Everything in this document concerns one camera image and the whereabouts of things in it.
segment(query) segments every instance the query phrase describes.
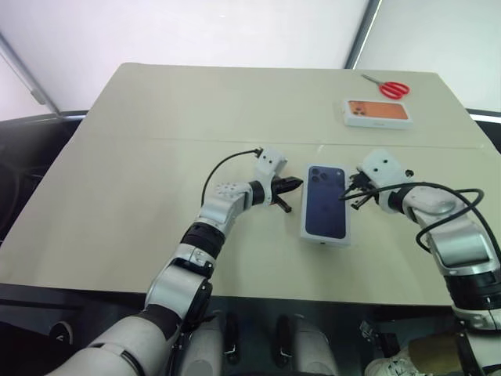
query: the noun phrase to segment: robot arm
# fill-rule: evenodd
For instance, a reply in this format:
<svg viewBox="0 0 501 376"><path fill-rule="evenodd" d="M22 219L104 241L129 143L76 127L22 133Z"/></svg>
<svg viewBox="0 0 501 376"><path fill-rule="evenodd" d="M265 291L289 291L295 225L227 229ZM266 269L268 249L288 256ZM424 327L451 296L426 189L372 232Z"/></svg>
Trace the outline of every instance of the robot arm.
<svg viewBox="0 0 501 376"><path fill-rule="evenodd" d="M385 212L401 212L421 227L417 240L427 236L427 250L445 279L460 324L457 342L465 372L482 374L482 367L500 364L501 254L489 227L487 232L467 215L476 211L472 207L481 196L470 204L447 187L414 183L413 172L404 171L385 150L372 152L357 169L345 193L361 190L353 196L364 198L353 208L375 197Z"/></svg>
<svg viewBox="0 0 501 376"><path fill-rule="evenodd" d="M302 180L278 176L286 162L279 152L265 149L258 155L254 181L217 186L151 284L145 309L115 323L51 375L157 375L179 334L200 324L216 258L236 217L256 204L290 211L279 194L295 190Z"/></svg>

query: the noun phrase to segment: red scissors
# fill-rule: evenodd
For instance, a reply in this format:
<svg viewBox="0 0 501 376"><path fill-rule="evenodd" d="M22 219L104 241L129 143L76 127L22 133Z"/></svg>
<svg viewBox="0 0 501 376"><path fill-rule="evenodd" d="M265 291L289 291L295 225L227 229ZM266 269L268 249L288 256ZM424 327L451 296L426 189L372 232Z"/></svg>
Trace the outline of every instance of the red scissors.
<svg viewBox="0 0 501 376"><path fill-rule="evenodd" d="M410 93L410 87L402 84L401 82L381 82L376 78L369 77L365 74L363 74L362 77L377 84L381 94L390 99L401 99L403 96Z"/></svg>

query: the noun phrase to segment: white backdrop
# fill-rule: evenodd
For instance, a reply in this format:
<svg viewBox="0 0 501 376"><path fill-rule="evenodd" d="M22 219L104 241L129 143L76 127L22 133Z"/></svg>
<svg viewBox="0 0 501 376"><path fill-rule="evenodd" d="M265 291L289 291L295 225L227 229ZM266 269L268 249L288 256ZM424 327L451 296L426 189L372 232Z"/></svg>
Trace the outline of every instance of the white backdrop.
<svg viewBox="0 0 501 376"><path fill-rule="evenodd" d="M31 96L30 91L0 56L0 121L48 114Z"/></svg>
<svg viewBox="0 0 501 376"><path fill-rule="evenodd" d="M437 72L465 107L501 111L501 1L383 0L357 68Z"/></svg>
<svg viewBox="0 0 501 376"><path fill-rule="evenodd" d="M0 32L60 110L126 61L342 68L367 0L0 0ZM358 68L435 71L501 111L500 0L383 0ZM49 112L0 59L0 121Z"/></svg>
<svg viewBox="0 0 501 376"><path fill-rule="evenodd" d="M61 110L126 61L342 68L366 0L1 0L0 31Z"/></svg>

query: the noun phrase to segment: tabletop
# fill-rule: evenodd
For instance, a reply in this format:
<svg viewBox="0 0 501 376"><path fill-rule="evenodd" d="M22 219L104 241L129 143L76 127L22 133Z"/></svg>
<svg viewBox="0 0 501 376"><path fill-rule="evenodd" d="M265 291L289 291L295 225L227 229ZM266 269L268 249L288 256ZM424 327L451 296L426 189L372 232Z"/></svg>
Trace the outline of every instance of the tabletop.
<svg viewBox="0 0 501 376"><path fill-rule="evenodd" d="M370 74L411 86L404 101L412 131L342 124L343 93L383 98L357 71L121 66L5 239L0 282L146 291L195 219L208 172L264 144L288 157L282 175L299 177L309 163L355 167L383 146L418 180L482 188L479 208L499 237L499 155L442 80ZM254 162L232 160L212 180L249 181ZM299 238L301 190L283 198L290 214L256 207L237 219L218 258L214 294L450 303L432 257L414 243L418 227L405 217L367 204L352 213L352 245L329 248Z"/></svg>

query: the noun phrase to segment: smartphone box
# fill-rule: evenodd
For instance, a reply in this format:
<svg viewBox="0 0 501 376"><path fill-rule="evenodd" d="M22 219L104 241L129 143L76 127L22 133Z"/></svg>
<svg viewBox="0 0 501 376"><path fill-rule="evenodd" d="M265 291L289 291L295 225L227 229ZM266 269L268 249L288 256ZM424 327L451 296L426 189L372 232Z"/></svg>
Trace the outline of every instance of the smartphone box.
<svg viewBox="0 0 501 376"><path fill-rule="evenodd" d="M344 123L350 127L409 129L413 126L402 102L349 99L343 101Z"/></svg>
<svg viewBox="0 0 501 376"><path fill-rule="evenodd" d="M339 201L348 186L348 170L309 164L303 182L301 238L328 245L351 243L350 207Z"/></svg>

